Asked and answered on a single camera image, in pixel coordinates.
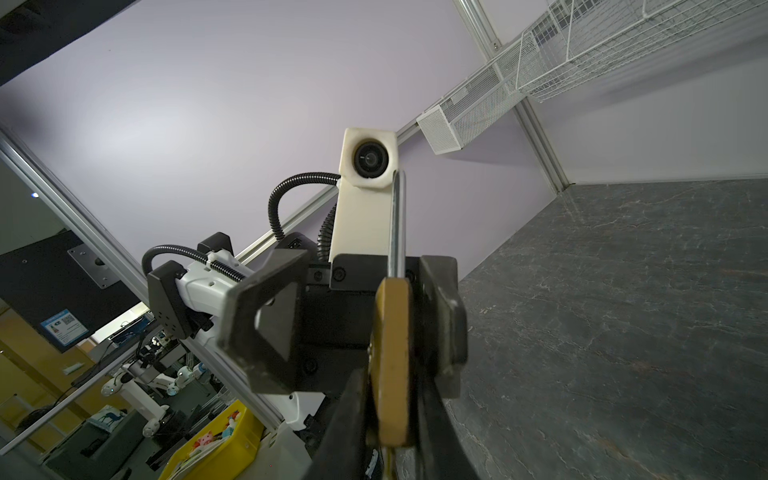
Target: metal plate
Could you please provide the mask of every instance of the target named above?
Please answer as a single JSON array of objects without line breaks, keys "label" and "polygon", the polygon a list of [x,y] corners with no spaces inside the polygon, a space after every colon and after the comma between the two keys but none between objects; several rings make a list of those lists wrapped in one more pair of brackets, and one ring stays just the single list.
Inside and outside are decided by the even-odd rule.
[{"label": "metal plate", "polygon": [[120,281],[120,278],[85,243],[67,252],[100,289],[103,290]]}]

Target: black cable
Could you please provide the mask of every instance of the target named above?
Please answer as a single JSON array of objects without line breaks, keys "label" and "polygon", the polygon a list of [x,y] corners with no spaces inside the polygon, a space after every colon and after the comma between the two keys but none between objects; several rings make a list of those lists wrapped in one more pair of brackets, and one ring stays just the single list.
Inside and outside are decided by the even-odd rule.
[{"label": "black cable", "polygon": [[[145,276],[149,275],[149,273],[152,271],[152,260],[162,253],[175,253],[177,255],[190,257],[191,259],[197,260],[200,263],[208,263],[208,255],[201,253],[193,248],[182,247],[181,245],[157,245],[156,247],[152,247],[147,250],[147,252],[141,258],[141,269],[144,271]],[[231,278],[236,282],[239,282],[245,278],[245,275],[238,272],[231,266],[221,263],[219,260],[214,260],[211,262],[210,268],[212,270],[216,270],[218,273],[221,273],[224,276]]]},{"label": "black cable", "polygon": [[331,257],[331,239],[333,238],[333,224],[336,222],[336,205],[323,220],[320,226],[320,232],[317,234],[317,259],[321,262],[327,262]]},{"label": "black cable", "polygon": [[266,205],[267,216],[270,219],[270,227],[275,234],[275,239],[279,242],[286,237],[283,232],[283,226],[280,224],[280,217],[278,213],[278,205],[283,195],[290,189],[298,187],[299,185],[307,184],[325,184],[336,185],[336,182],[341,178],[339,174],[329,174],[326,172],[309,172],[306,174],[293,175],[280,182],[270,195],[270,200]]}]

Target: camera lens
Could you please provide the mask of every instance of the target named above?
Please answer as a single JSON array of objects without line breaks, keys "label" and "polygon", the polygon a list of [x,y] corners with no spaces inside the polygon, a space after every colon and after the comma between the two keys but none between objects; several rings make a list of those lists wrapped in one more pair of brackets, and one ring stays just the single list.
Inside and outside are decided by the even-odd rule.
[{"label": "camera lens", "polygon": [[369,140],[357,147],[354,164],[355,171],[360,177],[381,177],[389,165],[389,156],[384,145]]}]

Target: pillow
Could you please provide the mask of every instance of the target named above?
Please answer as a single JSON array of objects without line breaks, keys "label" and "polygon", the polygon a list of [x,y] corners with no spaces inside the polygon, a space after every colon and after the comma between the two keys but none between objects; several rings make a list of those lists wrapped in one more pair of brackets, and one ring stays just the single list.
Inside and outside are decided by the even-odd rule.
[{"label": "pillow", "polygon": [[111,405],[107,405],[99,410],[96,415],[92,415],[88,419],[88,423],[105,432],[112,433],[124,417],[125,414],[123,412]]}]

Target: gray marble surface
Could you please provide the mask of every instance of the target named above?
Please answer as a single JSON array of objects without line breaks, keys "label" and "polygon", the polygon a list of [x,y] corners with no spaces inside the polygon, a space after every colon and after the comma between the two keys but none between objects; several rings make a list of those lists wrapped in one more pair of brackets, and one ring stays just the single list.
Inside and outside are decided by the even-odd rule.
[{"label": "gray marble surface", "polygon": [[577,185],[470,273],[481,478],[768,478],[766,225],[768,180]]}]

